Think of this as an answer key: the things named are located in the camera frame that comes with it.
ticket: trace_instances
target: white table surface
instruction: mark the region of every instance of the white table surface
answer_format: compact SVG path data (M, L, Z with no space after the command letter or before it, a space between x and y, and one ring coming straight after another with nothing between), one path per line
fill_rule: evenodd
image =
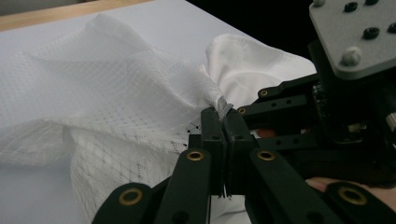
M106 13L129 24L148 43L206 64L205 48L221 34L243 35L184 0L156 0ZM0 62L81 28L98 13L0 33ZM0 224L82 224L70 180L70 159L44 167L0 164Z

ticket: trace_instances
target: black metal bar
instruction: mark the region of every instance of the black metal bar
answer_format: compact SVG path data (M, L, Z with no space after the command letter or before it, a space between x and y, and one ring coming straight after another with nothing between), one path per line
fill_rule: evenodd
M248 153L253 149L254 137L235 110L224 118L223 125L228 142L225 188L227 195L243 195L246 191Z
M200 148L189 148L180 154L154 223L208 222L210 165L210 154Z
M247 199L262 197L275 223L344 223L278 152L256 148L249 157L253 188Z
M201 112L202 149L208 151L211 162L211 194L224 196L224 173L226 143L219 121L219 115L213 107Z
M99 208L92 224L149 224L156 210L153 190L144 184L131 183L118 187Z
M347 182L332 183L326 188L324 199L346 223L396 223L393 210L357 185Z

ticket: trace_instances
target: bolt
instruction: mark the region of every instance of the bolt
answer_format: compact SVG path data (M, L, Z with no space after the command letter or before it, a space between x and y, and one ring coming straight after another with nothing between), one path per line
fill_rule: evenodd
M350 2L344 6L344 11L345 12L353 12L358 8L358 3L357 2Z
M364 39L374 39L379 35L379 29L376 27L370 27L364 30L363 38Z
M388 32L391 34L396 34L396 22L394 22L393 24L391 24L388 28Z
M357 47L349 47L344 50L341 63L345 66L354 66L361 61L361 50Z
M314 7L322 7L326 3L326 0L314 0Z

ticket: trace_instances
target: crumpled cloth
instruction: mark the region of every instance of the crumpled cloth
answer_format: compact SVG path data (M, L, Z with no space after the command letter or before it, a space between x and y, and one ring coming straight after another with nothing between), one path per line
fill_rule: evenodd
M146 43L99 14L83 28L0 66L0 162L45 165L66 154L81 214L91 223L115 188L151 187L172 174L200 112L315 73L307 59L246 36L221 35L208 67ZM243 197L212 202L213 223L249 223Z

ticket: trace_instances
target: screw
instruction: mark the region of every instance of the screw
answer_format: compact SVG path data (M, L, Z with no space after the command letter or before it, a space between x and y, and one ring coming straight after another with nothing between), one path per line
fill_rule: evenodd
M365 4L367 6L372 6L375 5L378 2L378 0L366 0Z
M350 2L344 6L344 11L345 12L353 12L358 8L358 3L357 2Z
M391 34L396 34L396 22L394 22L393 24L391 24L388 28L388 32Z
M357 47L349 47L343 53L341 63L345 66L354 66L361 61L361 50Z
M363 38L364 39L374 39L379 35L379 29L376 27L370 27L364 30Z

